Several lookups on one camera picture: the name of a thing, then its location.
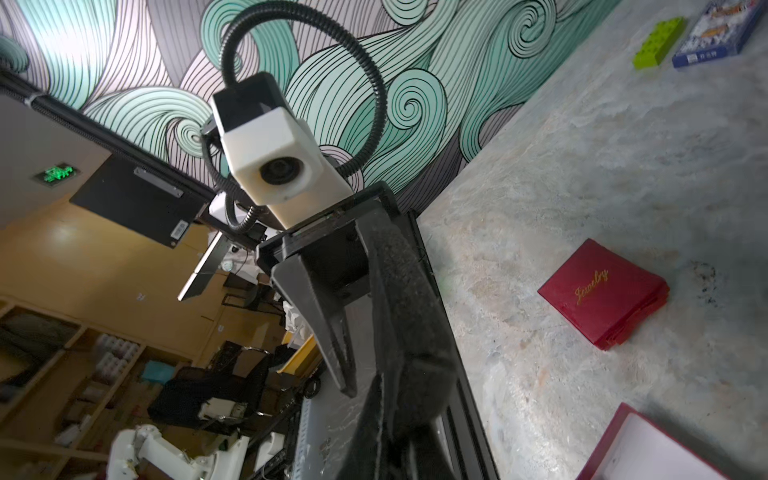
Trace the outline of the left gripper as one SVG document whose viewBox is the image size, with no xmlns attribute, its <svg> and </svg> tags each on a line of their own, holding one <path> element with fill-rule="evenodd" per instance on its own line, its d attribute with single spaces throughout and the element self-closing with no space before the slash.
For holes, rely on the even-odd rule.
<svg viewBox="0 0 768 480">
<path fill-rule="evenodd" d="M 420 310 L 415 216 L 382 182 L 258 246 L 257 265 L 308 323 L 336 386 L 358 393 L 346 306 L 365 295 L 375 312 Z"/>
</svg>

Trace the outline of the red jewelry box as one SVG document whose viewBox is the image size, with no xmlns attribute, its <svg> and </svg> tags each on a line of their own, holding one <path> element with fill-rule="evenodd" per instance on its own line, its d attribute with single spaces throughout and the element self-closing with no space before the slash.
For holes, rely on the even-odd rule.
<svg viewBox="0 0 768 480">
<path fill-rule="evenodd" d="M 587 239 L 538 294 L 593 346 L 607 351 L 664 306 L 669 291 L 661 276 Z"/>
</svg>

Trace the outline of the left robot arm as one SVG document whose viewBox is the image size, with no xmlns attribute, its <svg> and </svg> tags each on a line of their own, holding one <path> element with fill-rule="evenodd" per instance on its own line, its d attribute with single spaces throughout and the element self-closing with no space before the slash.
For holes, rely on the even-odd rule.
<svg viewBox="0 0 768 480">
<path fill-rule="evenodd" d="M 235 50 L 239 43 L 248 35 L 263 34 L 265 24 L 271 21 L 290 23 L 292 29 L 314 28 L 319 35 L 334 42 L 324 49 L 315 49 L 302 61 L 285 89 L 267 80 L 269 68 L 262 69 L 259 76 L 262 84 L 258 87 L 254 78 L 236 77 Z M 266 103 L 285 102 L 287 110 L 296 117 L 295 124 L 304 127 L 308 136 L 320 143 L 340 139 L 342 113 L 354 113 L 360 106 L 370 106 L 364 120 L 370 128 L 369 136 L 360 142 L 356 155 L 340 168 L 341 176 L 353 176 L 373 155 L 384 130 L 386 75 L 379 68 L 384 56 L 394 52 L 396 42 L 403 40 L 408 32 L 408 28 L 399 27 L 358 38 L 308 5 L 261 1 L 239 11 L 224 30 L 219 54 L 221 73 L 226 85 L 236 87 L 239 96 L 245 95 L 247 87 L 254 87 Z"/>
</svg>

